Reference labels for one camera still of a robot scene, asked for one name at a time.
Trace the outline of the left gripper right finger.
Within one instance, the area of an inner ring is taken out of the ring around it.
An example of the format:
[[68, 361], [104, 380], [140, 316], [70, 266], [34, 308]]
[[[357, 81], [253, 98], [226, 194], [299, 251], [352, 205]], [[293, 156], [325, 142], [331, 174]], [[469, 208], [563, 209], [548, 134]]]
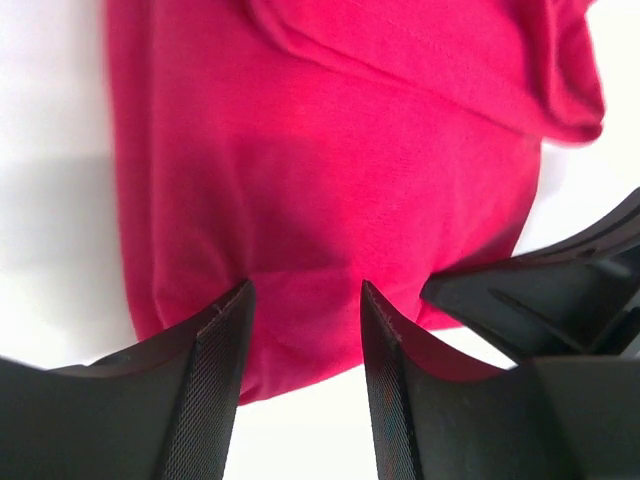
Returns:
[[361, 341], [382, 479], [635, 479], [639, 363], [534, 359], [503, 370], [404, 317], [370, 282]]

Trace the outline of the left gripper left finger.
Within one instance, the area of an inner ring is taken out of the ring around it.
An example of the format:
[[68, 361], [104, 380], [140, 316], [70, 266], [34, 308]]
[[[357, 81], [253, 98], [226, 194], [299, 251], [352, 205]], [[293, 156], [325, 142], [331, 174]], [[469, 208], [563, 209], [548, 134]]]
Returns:
[[242, 282], [90, 365], [1, 363], [5, 479], [219, 479], [255, 310]]

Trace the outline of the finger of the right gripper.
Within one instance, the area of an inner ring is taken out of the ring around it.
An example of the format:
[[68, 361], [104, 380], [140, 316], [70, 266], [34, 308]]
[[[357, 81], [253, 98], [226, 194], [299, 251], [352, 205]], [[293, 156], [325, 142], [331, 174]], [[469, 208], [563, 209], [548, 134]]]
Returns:
[[515, 362], [639, 354], [639, 193], [578, 234], [433, 274], [422, 298]]

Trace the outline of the magenta t-shirt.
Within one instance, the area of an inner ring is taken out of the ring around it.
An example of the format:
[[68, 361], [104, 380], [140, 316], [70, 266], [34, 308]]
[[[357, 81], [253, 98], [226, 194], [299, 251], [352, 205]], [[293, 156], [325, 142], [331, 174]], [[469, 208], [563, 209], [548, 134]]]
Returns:
[[240, 400], [362, 360], [360, 286], [512, 253], [546, 140], [605, 107], [586, 1], [108, 1], [126, 296], [147, 339], [242, 279]]

